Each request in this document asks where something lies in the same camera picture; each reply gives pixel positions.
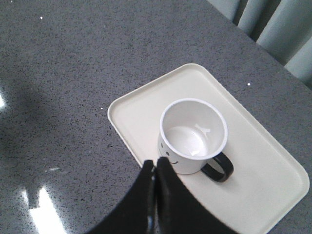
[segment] mug rim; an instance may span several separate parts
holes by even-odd
[[[168,112],[168,110],[173,107],[174,105],[180,103],[180,102],[185,102],[185,101],[193,101],[193,102],[200,102],[201,104],[204,104],[205,106],[209,107],[210,109],[212,109],[218,116],[219,118],[221,119],[221,122],[223,124],[223,129],[224,129],[224,137],[223,137],[223,140],[222,140],[222,143],[220,144],[219,148],[217,150],[215,150],[214,152],[212,152],[211,154],[208,154],[208,155],[205,155],[205,156],[190,156],[190,155],[186,155],[186,154],[183,154],[181,153],[180,151],[178,151],[176,148],[174,148],[170,142],[167,140],[166,136],[165,136],[165,133],[164,133],[164,130],[163,130],[163,120],[164,120],[164,117],[166,115],[166,113]],[[181,156],[183,158],[188,158],[188,159],[192,159],[192,160],[206,160],[206,159],[210,159],[210,158],[213,158],[215,156],[217,156],[225,147],[225,144],[227,142],[227,139],[228,139],[228,126],[227,126],[227,123],[223,117],[223,115],[220,113],[220,111],[215,108],[212,104],[206,102],[206,101],[203,101],[201,99],[197,99],[197,98],[192,98],[192,97],[188,97],[188,98],[181,98],[181,99],[178,99],[178,100],[175,100],[173,101],[172,103],[170,103],[166,108],[165,110],[163,111],[161,117],[160,117],[160,134],[161,134],[161,137],[162,139],[164,140],[164,142],[166,143],[166,145],[178,156]]]

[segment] speckled countertop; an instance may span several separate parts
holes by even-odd
[[[190,62],[311,179],[312,91],[206,1],[1,1],[0,233],[44,233],[48,219],[82,234],[102,220],[140,170],[109,104]],[[311,206],[310,190],[270,233],[312,233]]]

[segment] tray rim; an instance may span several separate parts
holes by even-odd
[[[142,163],[140,162],[140,160],[138,159],[138,157],[136,156],[136,154],[134,153],[134,151],[132,150],[131,146],[129,145],[129,143],[127,142],[127,140],[125,139],[125,137],[122,135],[121,131],[119,130],[119,128],[115,125],[114,123],[114,120],[113,120],[113,117],[112,117],[112,112],[113,112],[113,108],[118,105],[120,102],[122,102],[124,100],[124,98],[128,98],[129,96],[133,96],[135,95],[137,92],[140,92],[142,91],[143,89],[149,87],[150,85],[154,84],[155,82],[158,82],[162,79],[164,79],[165,77],[167,76],[170,76],[172,73],[175,73],[185,67],[194,67],[196,69],[199,69],[201,72],[205,72],[207,74],[209,74],[212,78],[214,78],[214,76],[211,75],[211,73],[206,69],[204,68],[203,66],[199,65],[199,64],[196,64],[196,63],[187,63],[187,64],[184,64],[134,90],[132,90],[131,92],[128,92],[127,94],[124,94],[120,97],[118,97],[117,99],[115,99],[109,106],[108,108],[108,111],[107,111],[107,116],[108,116],[108,119],[110,121],[110,123],[113,125],[114,129],[116,130],[116,132],[118,133],[118,135],[120,136],[120,138],[122,139],[122,141],[124,142],[124,144],[126,145],[126,147],[128,148],[128,150],[131,152],[132,156],[135,158],[135,160],[138,162],[139,166],[142,167]],[[270,132],[268,130],[266,130],[265,127],[263,127],[263,125],[231,94],[229,93],[229,91],[227,91],[225,89],[225,87],[220,84],[218,82],[218,80],[216,80],[214,78],[213,80],[214,83],[218,84],[219,85],[219,88],[222,89],[223,92],[226,93],[226,95],[229,97],[229,98],[233,98],[235,101],[237,101],[239,103],[239,106],[235,106],[235,108],[241,112],[243,111],[243,117],[244,119],[246,119],[246,117],[248,117],[248,119],[246,119],[246,121],[249,121],[251,122],[252,125],[256,124],[257,125],[257,129],[260,128],[261,132],[260,134],[261,135],[265,135],[265,139],[268,140],[268,141],[271,141],[273,140],[274,142],[274,147],[278,147],[278,149],[276,149],[277,151],[282,151],[281,153],[284,155],[284,154],[287,154],[287,158],[286,160],[292,165],[292,167],[296,168],[297,172],[300,170],[301,173],[299,173],[300,175],[300,178],[302,180],[302,192],[301,192],[301,196],[298,196],[298,198],[293,202],[293,205],[292,206],[289,206],[288,209],[285,209],[285,211],[282,213],[282,215],[280,216],[280,218],[278,220],[276,220],[275,222],[272,223],[272,225],[269,225],[269,227],[265,230],[265,233],[269,232],[291,209],[294,208],[294,206],[296,206],[298,204],[299,201],[301,201],[305,196],[306,194],[308,193],[308,191],[310,190],[310,179],[309,179],[309,175],[308,173],[306,172],[306,170],[304,169],[304,167],[270,134]]]

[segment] printed face on mug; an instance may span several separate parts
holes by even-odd
[[[233,172],[230,160],[222,154],[228,128],[222,114],[211,104],[184,98],[166,107],[160,118],[158,148],[179,174],[202,170],[215,181],[225,181]],[[223,169],[207,164],[213,158]]]

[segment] white speck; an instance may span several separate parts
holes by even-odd
[[[53,172],[53,171],[58,171],[58,170],[60,170],[59,167],[55,167],[55,168],[50,168],[50,169],[49,169],[49,171],[51,171],[51,172]]]

